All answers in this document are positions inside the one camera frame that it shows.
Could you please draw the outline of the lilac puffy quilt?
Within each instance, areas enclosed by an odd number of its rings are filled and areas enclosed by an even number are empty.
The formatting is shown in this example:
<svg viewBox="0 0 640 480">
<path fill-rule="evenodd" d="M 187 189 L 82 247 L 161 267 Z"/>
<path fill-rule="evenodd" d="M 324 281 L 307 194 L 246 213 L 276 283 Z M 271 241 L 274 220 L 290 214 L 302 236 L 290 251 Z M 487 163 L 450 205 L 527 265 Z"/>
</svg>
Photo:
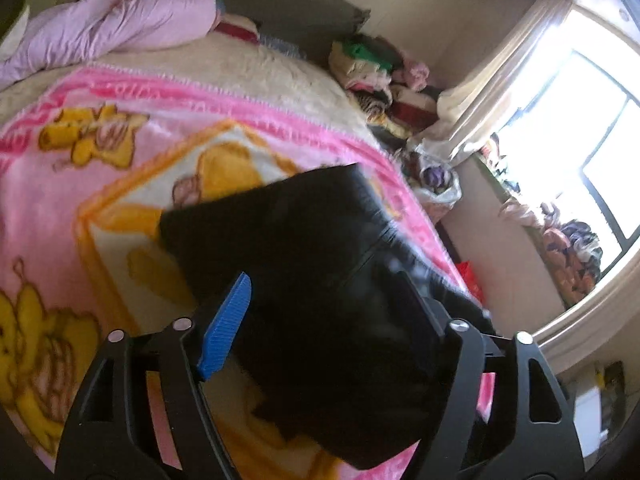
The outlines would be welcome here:
<svg viewBox="0 0 640 480">
<path fill-rule="evenodd" d="M 1 63 L 6 89 L 40 70 L 90 62 L 110 52 L 163 50 L 207 35 L 217 0 L 78 0 L 32 18 Z"/>
</svg>

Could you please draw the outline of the green and cream blanket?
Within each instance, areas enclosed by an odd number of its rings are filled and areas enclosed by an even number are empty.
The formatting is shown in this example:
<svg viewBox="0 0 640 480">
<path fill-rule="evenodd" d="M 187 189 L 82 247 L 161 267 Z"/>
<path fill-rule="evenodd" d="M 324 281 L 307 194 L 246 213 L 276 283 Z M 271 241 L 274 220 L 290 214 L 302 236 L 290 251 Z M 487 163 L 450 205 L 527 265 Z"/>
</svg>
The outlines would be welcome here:
<svg viewBox="0 0 640 480">
<path fill-rule="evenodd" d="M 29 21 L 30 7 L 26 0 L 22 1 L 20 12 L 9 24 L 9 28 L 3 33 L 0 44 L 0 61 L 6 62 L 14 55 L 26 32 Z"/>
</svg>

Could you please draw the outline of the grey upholstered headboard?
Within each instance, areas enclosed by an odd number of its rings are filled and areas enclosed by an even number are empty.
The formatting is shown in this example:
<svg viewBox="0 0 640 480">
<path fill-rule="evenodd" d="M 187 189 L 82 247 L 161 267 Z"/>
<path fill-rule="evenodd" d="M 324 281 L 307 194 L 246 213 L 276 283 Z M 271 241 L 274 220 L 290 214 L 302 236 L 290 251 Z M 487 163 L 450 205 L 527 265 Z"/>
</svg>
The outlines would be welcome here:
<svg viewBox="0 0 640 480">
<path fill-rule="evenodd" d="M 222 0 L 226 10 L 249 18 L 262 34 L 294 44 L 309 62 L 328 64 L 332 44 L 352 36 L 371 12 L 346 0 Z"/>
</svg>

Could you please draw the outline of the cream window curtain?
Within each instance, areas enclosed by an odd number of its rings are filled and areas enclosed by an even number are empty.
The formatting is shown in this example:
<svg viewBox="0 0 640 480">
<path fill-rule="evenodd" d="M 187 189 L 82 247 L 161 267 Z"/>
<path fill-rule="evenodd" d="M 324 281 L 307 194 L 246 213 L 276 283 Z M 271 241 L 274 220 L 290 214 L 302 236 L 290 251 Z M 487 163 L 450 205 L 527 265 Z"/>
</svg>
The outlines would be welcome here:
<svg viewBox="0 0 640 480">
<path fill-rule="evenodd" d="M 440 158 L 448 162 L 466 159 L 488 136 L 490 127 L 506 117 L 518 76 L 571 8 L 567 0 L 536 0 L 487 60 L 460 84 L 442 92 L 433 132 Z"/>
</svg>

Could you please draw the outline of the pink cartoon bear blanket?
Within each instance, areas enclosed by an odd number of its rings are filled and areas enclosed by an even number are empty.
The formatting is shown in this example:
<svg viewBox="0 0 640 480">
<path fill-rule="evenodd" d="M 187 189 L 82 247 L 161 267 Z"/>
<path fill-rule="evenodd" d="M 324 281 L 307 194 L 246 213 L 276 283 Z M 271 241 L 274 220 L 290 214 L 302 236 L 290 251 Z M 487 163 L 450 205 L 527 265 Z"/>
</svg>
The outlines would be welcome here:
<svg viewBox="0 0 640 480">
<path fill-rule="evenodd" d="M 194 302 L 156 244 L 160 214 L 319 167 L 359 164 L 451 281 L 431 220 L 370 141 L 200 84 L 111 67 L 58 80 L 1 128 L 1 405 L 55 464 L 103 338 L 161 330 Z"/>
</svg>

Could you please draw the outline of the cream fleece bed sheet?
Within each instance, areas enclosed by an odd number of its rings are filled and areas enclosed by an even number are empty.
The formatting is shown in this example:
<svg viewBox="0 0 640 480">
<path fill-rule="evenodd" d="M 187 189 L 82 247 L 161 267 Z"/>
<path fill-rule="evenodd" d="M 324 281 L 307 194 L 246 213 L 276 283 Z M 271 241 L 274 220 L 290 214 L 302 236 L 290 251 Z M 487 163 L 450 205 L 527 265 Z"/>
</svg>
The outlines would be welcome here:
<svg viewBox="0 0 640 480">
<path fill-rule="evenodd" d="M 26 140 L 9 133 L 6 124 L 59 79 L 80 65 L 45 70 L 1 92 L 1 156 L 24 152 Z M 169 50 L 143 53 L 111 53 L 90 63 L 90 67 L 110 66 L 129 73 L 160 75 L 172 80 L 189 81 L 200 87 L 217 88 L 224 93 L 268 103 L 302 116 L 314 124 L 357 138 L 378 148 L 363 114 L 340 85 L 325 70 L 308 62 L 287 58 L 263 46 L 211 32 L 205 38 Z M 170 148 L 184 136 L 198 131 L 206 119 L 184 132 L 153 131 L 152 140 L 144 141 L 148 158 Z"/>
</svg>

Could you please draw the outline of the clothes on window sill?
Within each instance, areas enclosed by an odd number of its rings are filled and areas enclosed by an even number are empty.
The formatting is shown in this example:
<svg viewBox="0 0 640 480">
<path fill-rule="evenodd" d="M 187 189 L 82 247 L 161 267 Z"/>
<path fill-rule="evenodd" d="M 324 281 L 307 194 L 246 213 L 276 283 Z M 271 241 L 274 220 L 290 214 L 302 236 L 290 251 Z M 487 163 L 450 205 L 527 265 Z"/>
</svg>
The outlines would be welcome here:
<svg viewBox="0 0 640 480">
<path fill-rule="evenodd" d="M 602 275 L 600 238 L 586 222 L 563 220 L 555 203 L 527 203 L 520 186 L 506 178 L 504 156 L 495 133 L 480 148 L 478 156 L 497 181 L 501 202 L 498 217 L 517 223 L 528 233 L 565 307 L 584 300 Z"/>
</svg>

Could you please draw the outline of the red and white pillow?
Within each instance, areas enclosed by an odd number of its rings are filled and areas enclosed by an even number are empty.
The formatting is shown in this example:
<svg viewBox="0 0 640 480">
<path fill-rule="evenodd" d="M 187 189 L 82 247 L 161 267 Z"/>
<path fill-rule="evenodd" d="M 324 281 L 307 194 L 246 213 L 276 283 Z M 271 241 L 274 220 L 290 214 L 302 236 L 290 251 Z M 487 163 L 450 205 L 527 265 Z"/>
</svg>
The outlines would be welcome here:
<svg viewBox="0 0 640 480">
<path fill-rule="evenodd" d="M 239 39 L 248 44 L 259 44 L 258 25 L 243 15 L 225 13 L 218 18 L 218 22 L 213 28 L 214 32 L 219 32 L 226 36 Z"/>
</svg>

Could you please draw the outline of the pile of folded clothes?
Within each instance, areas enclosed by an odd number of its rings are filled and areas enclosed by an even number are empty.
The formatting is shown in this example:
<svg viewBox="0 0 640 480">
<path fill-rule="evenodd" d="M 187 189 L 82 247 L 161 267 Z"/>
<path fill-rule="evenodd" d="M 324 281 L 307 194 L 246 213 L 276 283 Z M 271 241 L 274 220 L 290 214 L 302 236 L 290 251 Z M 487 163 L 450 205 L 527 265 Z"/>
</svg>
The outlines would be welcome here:
<svg viewBox="0 0 640 480">
<path fill-rule="evenodd" d="M 357 34 L 337 40 L 328 66 L 388 150 L 400 150 L 438 122 L 442 90 L 431 84 L 430 68 L 386 39 Z"/>
</svg>

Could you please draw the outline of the black leather jacket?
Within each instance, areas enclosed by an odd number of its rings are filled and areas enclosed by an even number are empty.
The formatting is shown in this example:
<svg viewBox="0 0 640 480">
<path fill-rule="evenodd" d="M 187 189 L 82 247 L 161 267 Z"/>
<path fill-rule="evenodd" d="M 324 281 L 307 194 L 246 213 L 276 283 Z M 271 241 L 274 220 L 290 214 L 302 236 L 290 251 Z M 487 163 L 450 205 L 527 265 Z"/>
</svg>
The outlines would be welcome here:
<svg viewBox="0 0 640 480">
<path fill-rule="evenodd" d="M 413 445 L 433 418 L 438 349 L 426 309 L 494 329 L 400 232 L 356 165 L 167 211 L 159 230 L 198 302 L 250 278 L 233 352 L 262 390 L 256 415 L 357 469 Z"/>
</svg>

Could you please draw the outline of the plastic bag of clothes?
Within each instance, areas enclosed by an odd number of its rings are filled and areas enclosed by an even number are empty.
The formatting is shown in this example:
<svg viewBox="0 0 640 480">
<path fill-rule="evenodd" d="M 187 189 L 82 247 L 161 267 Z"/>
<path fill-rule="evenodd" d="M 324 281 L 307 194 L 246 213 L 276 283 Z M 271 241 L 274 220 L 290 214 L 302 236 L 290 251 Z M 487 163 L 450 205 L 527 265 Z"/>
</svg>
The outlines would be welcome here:
<svg viewBox="0 0 640 480">
<path fill-rule="evenodd" d="M 397 160 L 414 196 L 434 224 L 462 199 L 457 171 L 446 162 L 420 151 L 401 151 Z"/>
</svg>

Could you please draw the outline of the red plastic bag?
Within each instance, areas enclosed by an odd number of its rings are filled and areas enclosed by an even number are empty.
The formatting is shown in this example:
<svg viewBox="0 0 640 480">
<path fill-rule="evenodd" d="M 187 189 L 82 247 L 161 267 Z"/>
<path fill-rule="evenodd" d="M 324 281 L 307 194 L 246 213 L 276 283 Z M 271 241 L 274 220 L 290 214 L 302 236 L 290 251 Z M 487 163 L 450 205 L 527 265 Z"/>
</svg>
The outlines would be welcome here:
<svg viewBox="0 0 640 480">
<path fill-rule="evenodd" d="M 464 284 L 467 289 L 469 289 L 470 294 L 480 303 L 485 304 L 485 295 L 482 286 L 480 286 L 480 281 L 477 278 L 475 270 L 472 266 L 472 263 L 469 261 L 463 261 L 456 264 L 456 268 L 464 281 Z"/>
</svg>

